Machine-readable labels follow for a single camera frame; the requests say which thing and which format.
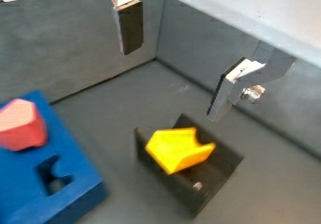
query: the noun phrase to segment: black holder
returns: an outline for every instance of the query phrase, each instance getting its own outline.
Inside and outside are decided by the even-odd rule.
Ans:
[[[227,182],[243,158],[182,114],[172,128],[184,127],[196,128],[196,139],[200,143],[215,143],[215,149],[204,162],[167,175],[145,151],[148,141],[139,128],[135,129],[136,154],[171,194],[186,206],[191,216],[195,217]]]

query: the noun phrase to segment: screw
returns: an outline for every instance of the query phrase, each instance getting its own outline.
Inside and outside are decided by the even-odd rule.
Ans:
[[[260,85],[255,85],[250,88],[246,88],[243,90],[243,93],[240,95],[240,99],[247,99],[250,103],[256,103],[256,100],[262,97],[266,89]]]
[[[200,190],[200,188],[203,187],[200,182],[196,182],[192,186],[196,190]]]

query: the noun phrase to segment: gray wall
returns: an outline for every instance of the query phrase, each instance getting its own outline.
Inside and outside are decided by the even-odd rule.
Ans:
[[[166,0],[158,59],[211,91],[220,74],[250,57],[256,39],[175,0]],[[321,69],[297,61],[283,78],[263,84],[260,103],[242,107],[321,158]]]
[[[40,89],[72,94],[155,57],[163,0],[143,0],[144,44],[119,51],[111,0],[21,0],[0,5],[0,101]]]

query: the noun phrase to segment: yellow block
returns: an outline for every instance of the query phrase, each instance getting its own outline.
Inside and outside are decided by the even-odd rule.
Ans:
[[[195,138],[195,132],[194,127],[153,132],[145,151],[167,174],[200,163],[211,154],[215,144],[200,144]]]

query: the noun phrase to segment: hole in blue block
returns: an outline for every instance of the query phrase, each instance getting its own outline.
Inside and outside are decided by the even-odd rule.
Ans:
[[[53,176],[51,170],[57,160],[59,156],[55,155],[42,161],[36,167],[48,195],[55,194],[72,181],[69,175],[63,177]]]

